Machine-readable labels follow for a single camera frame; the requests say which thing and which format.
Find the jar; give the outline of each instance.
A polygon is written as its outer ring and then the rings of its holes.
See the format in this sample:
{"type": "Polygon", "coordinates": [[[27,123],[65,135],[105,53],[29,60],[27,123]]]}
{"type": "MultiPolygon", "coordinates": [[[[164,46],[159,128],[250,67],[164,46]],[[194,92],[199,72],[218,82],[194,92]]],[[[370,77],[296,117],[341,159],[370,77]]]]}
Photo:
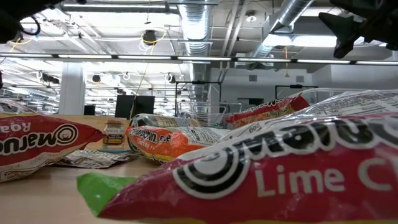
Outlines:
{"type": "Polygon", "coordinates": [[[107,145],[124,144],[124,125],[120,121],[107,121],[103,143],[107,145]]]}

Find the green package label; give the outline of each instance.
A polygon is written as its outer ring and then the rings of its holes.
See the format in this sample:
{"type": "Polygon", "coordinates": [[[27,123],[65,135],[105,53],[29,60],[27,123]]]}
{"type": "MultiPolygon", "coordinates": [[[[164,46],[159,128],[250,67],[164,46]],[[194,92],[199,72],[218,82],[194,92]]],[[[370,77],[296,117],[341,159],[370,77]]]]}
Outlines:
{"type": "Polygon", "coordinates": [[[94,215],[98,216],[113,196],[136,179],[136,177],[110,177],[89,173],[77,177],[77,189],[94,215]]]}

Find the maruchan logo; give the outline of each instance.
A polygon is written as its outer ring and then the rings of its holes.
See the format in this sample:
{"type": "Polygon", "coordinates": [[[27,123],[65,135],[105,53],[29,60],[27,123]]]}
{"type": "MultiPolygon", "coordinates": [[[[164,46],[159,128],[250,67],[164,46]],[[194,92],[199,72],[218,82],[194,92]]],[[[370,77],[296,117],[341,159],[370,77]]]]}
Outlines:
{"type": "Polygon", "coordinates": [[[51,133],[29,133],[20,138],[7,138],[0,141],[0,156],[25,152],[28,149],[44,146],[67,146],[76,141],[78,130],[72,124],[63,124],[51,133]]]}
{"type": "Polygon", "coordinates": [[[378,118],[319,118],[263,131],[173,170],[174,181],[186,193],[217,199],[236,190],[251,161],[289,154],[331,151],[337,144],[349,150],[372,150],[380,143],[398,149],[398,116],[378,118]]]}
{"type": "Polygon", "coordinates": [[[153,143],[158,143],[158,140],[157,140],[157,134],[156,133],[154,133],[154,132],[152,132],[152,131],[149,131],[149,130],[142,130],[142,129],[135,129],[135,128],[133,128],[133,129],[131,129],[130,130],[130,136],[138,136],[138,137],[140,137],[140,138],[142,138],[142,139],[144,139],[144,140],[147,140],[147,141],[150,141],[150,142],[153,142],[153,143]]]}

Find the red noodle package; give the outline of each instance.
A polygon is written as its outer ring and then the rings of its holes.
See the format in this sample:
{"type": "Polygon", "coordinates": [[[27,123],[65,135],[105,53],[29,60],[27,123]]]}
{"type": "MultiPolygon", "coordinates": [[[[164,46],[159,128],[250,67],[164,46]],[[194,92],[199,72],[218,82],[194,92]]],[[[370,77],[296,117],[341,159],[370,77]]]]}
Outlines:
{"type": "Polygon", "coordinates": [[[137,180],[107,188],[96,179],[79,177],[78,188],[103,218],[397,223],[398,113],[285,120],[188,152],[137,180]]]}
{"type": "Polygon", "coordinates": [[[91,126],[37,114],[0,115],[0,182],[26,177],[102,139],[91,126]]]}
{"type": "Polygon", "coordinates": [[[204,127],[157,128],[128,127],[131,150],[149,159],[169,162],[186,152],[201,149],[217,142],[229,130],[204,127]]]}
{"type": "Polygon", "coordinates": [[[264,121],[291,114],[308,106],[310,105],[302,96],[287,97],[232,114],[227,116],[225,120],[232,124],[233,128],[239,128],[255,121],[264,121]]]}

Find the black monitor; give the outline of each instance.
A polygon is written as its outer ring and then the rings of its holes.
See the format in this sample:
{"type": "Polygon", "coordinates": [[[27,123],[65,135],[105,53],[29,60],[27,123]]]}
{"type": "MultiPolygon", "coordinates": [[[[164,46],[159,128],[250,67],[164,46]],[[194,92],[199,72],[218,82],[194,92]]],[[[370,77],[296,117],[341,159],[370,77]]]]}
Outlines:
{"type": "Polygon", "coordinates": [[[116,101],[115,118],[126,118],[131,119],[136,114],[146,113],[153,114],[155,107],[154,96],[135,96],[132,95],[118,95],[116,101]]]}
{"type": "Polygon", "coordinates": [[[85,105],[85,115],[95,115],[95,105],[85,105]]]}

